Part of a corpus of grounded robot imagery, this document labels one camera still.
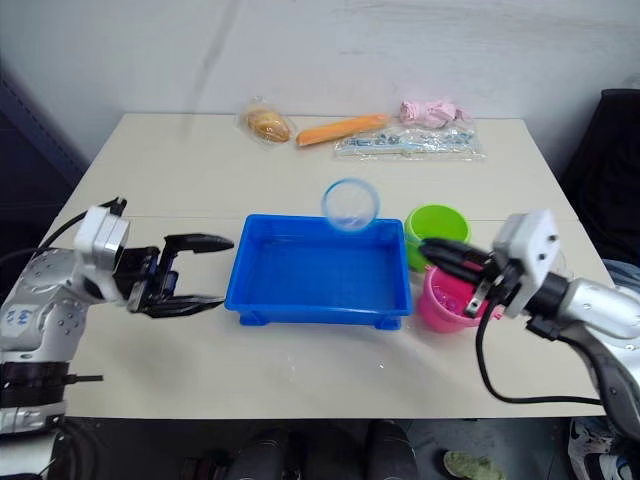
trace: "clear plastic cup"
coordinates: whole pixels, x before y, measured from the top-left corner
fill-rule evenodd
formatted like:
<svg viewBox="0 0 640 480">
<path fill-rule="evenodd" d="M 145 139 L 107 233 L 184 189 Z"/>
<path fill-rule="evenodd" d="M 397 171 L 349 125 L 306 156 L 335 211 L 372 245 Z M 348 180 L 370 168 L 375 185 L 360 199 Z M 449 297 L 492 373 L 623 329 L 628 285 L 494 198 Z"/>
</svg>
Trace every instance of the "clear plastic cup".
<svg viewBox="0 0 640 480">
<path fill-rule="evenodd" d="M 334 228 L 344 232 L 367 228 L 379 210 L 378 192 L 359 178 L 343 178 L 335 182 L 322 197 L 322 213 Z"/>
</svg>

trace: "white table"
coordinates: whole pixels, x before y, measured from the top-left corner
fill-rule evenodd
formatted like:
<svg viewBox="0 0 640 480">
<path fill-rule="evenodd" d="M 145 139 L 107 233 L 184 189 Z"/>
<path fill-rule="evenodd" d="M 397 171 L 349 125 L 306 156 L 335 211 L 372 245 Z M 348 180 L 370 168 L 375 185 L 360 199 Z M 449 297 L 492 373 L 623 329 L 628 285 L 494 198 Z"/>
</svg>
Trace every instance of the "white table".
<svg viewBox="0 0 640 480">
<path fill-rule="evenodd" d="M 326 118 L 296 118 L 299 127 Z M 54 225 L 123 195 L 129 246 L 207 232 L 239 241 L 249 213 L 320 214 L 326 187 L 345 176 L 373 183 L 382 216 L 446 203 L 471 221 L 488 248 L 512 212 L 550 208 L 568 268 L 610 283 L 591 242 L 520 120 L 479 120 L 488 159 L 479 163 L 341 162 L 332 146 L 265 150 L 231 116 L 125 115 Z M 69 246 L 73 231 L 60 245 Z M 224 294 L 235 250 L 181 254 L 182 293 Z M 412 277 L 414 296 L 419 278 Z M 513 406 L 482 385 L 474 331 L 440 335 L 413 315 L 399 332 L 370 327 L 272 324 L 242 327 L 223 307 L 152 320 L 111 305 L 92 307 L 72 369 L 102 383 L 67 389 L 69 414 L 138 418 L 519 417 L 600 414 L 573 404 Z M 593 396 L 587 370 L 568 347 L 492 322 L 486 357 L 509 395 Z"/>
</svg>

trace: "floor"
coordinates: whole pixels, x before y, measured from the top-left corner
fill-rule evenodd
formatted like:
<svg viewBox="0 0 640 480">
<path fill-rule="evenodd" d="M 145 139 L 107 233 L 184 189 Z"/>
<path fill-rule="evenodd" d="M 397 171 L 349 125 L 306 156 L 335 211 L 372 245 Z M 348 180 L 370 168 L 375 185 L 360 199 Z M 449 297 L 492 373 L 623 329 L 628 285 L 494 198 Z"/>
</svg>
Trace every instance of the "floor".
<svg viewBox="0 0 640 480">
<path fill-rule="evenodd" d="M 89 439 L 85 443 L 93 443 L 99 453 L 96 465 L 99 480 L 186 478 L 180 473 L 187 459 L 203 457 L 214 449 L 233 454 L 269 427 L 286 426 L 297 431 L 338 427 L 362 441 L 368 426 L 368 420 L 71 421 L 90 434 L 85 436 Z M 509 479 L 525 478 L 525 472 L 526 478 L 531 479 L 572 478 L 567 473 L 564 456 L 567 419 L 398 420 L 398 423 L 414 447 L 424 480 L 448 478 L 439 462 L 444 450 L 489 456 Z"/>
</svg>

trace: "wire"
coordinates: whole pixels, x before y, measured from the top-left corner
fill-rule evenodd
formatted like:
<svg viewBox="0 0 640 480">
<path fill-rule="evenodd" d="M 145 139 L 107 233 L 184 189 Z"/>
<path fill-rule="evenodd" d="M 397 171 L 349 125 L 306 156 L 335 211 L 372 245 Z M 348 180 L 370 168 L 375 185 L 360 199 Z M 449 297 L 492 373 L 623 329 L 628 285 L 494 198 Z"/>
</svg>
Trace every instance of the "wire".
<svg viewBox="0 0 640 480">
<path fill-rule="evenodd" d="M 120 201 L 120 197 L 116 197 L 113 200 L 109 200 L 108 202 L 101 203 L 100 206 L 104 208 L 111 208 L 112 206 L 117 205 L 119 201 Z M 87 210 L 85 210 L 82 213 L 79 213 L 78 215 L 73 217 L 71 220 L 67 220 L 65 223 L 63 223 L 60 228 L 54 231 L 42 242 L 42 244 L 40 244 L 40 247 L 36 250 L 33 256 L 37 257 L 42 252 L 44 252 L 47 248 L 51 246 L 53 242 L 55 242 L 58 239 L 60 235 L 62 235 L 67 230 L 69 230 L 69 228 L 71 228 L 80 220 L 82 220 L 86 215 L 87 215 Z"/>
<path fill-rule="evenodd" d="M 478 326 L 478 332 L 476 333 L 476 356 L 478 358 L 478 368 L 480 369 L 480 375 L 482 376 L 482 381 L 484 382 L 484 386 L 487 387 L 489 393 L 493 395 L 498 400 L 501 400 L 505 403 L 516 403 L 516 404 L 525 404 L 525 403 L 586 403 L 588 405 L 602 405 L 600 400 L 595 398 L 585 398 L 585 397 L 574 397 L 574 396 L 565 396 L 565 395 L 552 395 L 552 396 L 544 396 L 544 397 L 505 397 L 491 384 L 491 380 L 489 379 L 489 373 L 487 372 L 487 365 L 484 360 L 484 333 L 487 329 L 487 325 L 489 324 L 489 319 L 491 318 L 491 314 L 493 313 L 493 309 L 498 306 L 497 299 L 491 299 L 489 301 L 489 305 L 487 309 L 482 314 L 482 319 L 480 320 L 480 325 Z"/>
<path fill-rule="evenodd" d="M 61 451 L 57 452 L 57 446 L 55 446 L 54 444 L 53 453 L 55 454 L 55 457 L 53 457 L 51 461 L 47 465 L 45 465 L 45 467 L 40 470 L 40 472 L 38 472 L 38 478 L 43 477 L 43 474 L 47 471 L 49 471 L 49 473 L 52 473 L 52 467 L 58 465 L 66 458 L 68 458 L 72 463 L 75 462 L 75 459 L 73 458 L 73 441 L 71 440 L 71 435 L 65 433 L 62 428 L 57 428 L 56 433 L 58 437 L 56 437 L 55 442 L 64 441 L 64 443 L 66 443 L 66 446 L 63 445 L 64 448 Z"/>
<path fill-rule="evenodd" d="M 8 262 L 9 260 L 13 260 L 14 258 L 22 257 L 23 255 L 29 255 L 39 250 L 38 247 L 31 248 L 22 248 L 20 250 L 14 250 L 13 252 L 9 252 L 6 255 L 0 257 L 0 266 L 2 264 Z"/>
<path fill-rule="evenodd" d="M 557 454 L 558 454 L 558 452 L 554 450 L 553 451 L 553 457 L 551 457 L 551 464 L 549 465 L 549 470 L 547 471 L 546 480 L 549 480 L 551 478 L 551 472 L 553 471 L 553 464 L 556 461 Z"/>
</svg>

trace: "black cable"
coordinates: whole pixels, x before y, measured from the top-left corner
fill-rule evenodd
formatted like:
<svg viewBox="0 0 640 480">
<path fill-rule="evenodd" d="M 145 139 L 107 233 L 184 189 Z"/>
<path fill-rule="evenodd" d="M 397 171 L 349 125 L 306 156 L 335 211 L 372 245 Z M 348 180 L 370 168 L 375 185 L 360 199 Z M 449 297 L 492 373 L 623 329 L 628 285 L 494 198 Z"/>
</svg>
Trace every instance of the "black cable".
<svg viewBox="0 0 640 480">
<path fill-rule="evenodd" d="M 551 478 L 551 472 L 553 471 L 553 463 L 556 461 L 557 451 L 554 450 L 553 457 L 551 457 L 551 464 L 549 465 L 549 470 L 547 470 L 546 480 Z"/>
<path fill-rule="evenodd" d="M 62 429 L 61 427 L 58 427 L 56 429 L 57 434 L 59 435 L 59 437 L 56 438 L 57 442 L 63 442 L 65 443 L 65 445 L 63 445 L 64 449 L 61 451 L 57 451 L 56 452 L 56 446 L 54 446 L 53 448 L 53 453 L 55 454 L 55 457 L 51 459 L 51 461 L 42 469 L 40 470 L 40 472 L 38 472 L 38 477 L 37 478 L 42 478 L 43 474 L 45 472 L 48 472 L 47 475 L 52 474 L 52 473 L 62 473 L 62 472 L 57 472 L 55 471 L 56 466 L 58 466 L 61 462 L 63 462 L 64 460 L 68 459 L 69 461 L 71 461 L 72 463 L 75 462 L 75 459 L 73 458 L 73 440 L 71 439 L 71 436 L 66 433 L 64 431 L 64 429 Z M 53 478 L 58 478 L 59 475 L 53 475 Z"/>
<path fill-rule="evenodd" d="M 104 208 L 111 208 L 115 205 L 118 205 L 118 203 L 120 202 L 120 197 L 116 197 L 113 200 L 109 200 L 108 202 L 102 203 L 100 204 L 101 207 Z M 74 226 L 76 223 L 78 223 L 80 220 L 82 220 L 85 216 L 87 215 L 87 211 L 85 210 L 82 213 L 79 213 L 78 215 L 76 215 L 75 217 L 73 217 L 71 220 L 67 220 L 65 223 L 62 224 L 62 226 L 60 228 L 58 228 L 55 232 L 53 232 L 51 235 L 49 235 L 41 244 L 40 247 L 36 250 L 36 252 L 34 253 L 34 257 L 37 257 L 38 255 L 40 255 L 42 252 L 44 252 L 47 248 L 49 248 L 51 246 L 51 244 L 53 242 L 55 242 L 58 237 L 60 235 L 62 235 L 64 232 L 66 232 L 67 230 L 69 230 L 69 228 L 71 228 L 72 226 Z"/>
<path fill-rule="evenodd" d="M 73 385 L 78 382 L 102 382 L 104 381 L 104 376 L 102 375 L 76 375 L 75 373 L 69 374 L 65 376 L 64 383 L 65 385 Z"/>
<path fill-rule="evenodd" d="M 0 257 L 0 266 L 2 266 L 3 263 L 8 262 L 9 260 L 13 260 L 14 258 L 22 257 L 23 255 L 29 255 L 34 252 L 37 252 L 38 249 L 39 249 L 38 247 L 31 247 L 31 248 L 22 248 L 20 250 L 14 250 L 13 252 L 9 252 Z"/>
<path fill-rule="evenodd" d="M 487 387 L 487 390 L 489 390 L 489 393 L 491 395 L 493 395 L 495 398 L 505 403 L 516 403 L 516 404 L 586 403 L 589 405 L 602 405 L 602 402 L 600 402 L 600 400 L 595 398 L 574 397 L 574 396 L 565 396 L 565 395 L 514 398 L 514 397 L 505 397 L 504 395 L 498 393 L 496 389 L 493 388 L 493 385 L 491 384 L 491 380 L 489 379 L 489 373 L 487 372 L 487 366 L 484 360 L 484 347 L 483 347 L 484 332 L 487 329 L 487 325 L 489 324 L 489 319 L 491 318 L 493 309 L 496 308 L 497 306 L 498 306 L 497 299 L 492 299 L 489 301 L 489 305 L 487 305 L 487 309 L 482 314 L 480 325 L 478 325 L 478 332 L 476 333 L 476 357 L 478 358 L 478 368 L 480 369 L 480 375 L 482 376 L 482 381 L 484 382 L 484 386 Z"/>
</svg>

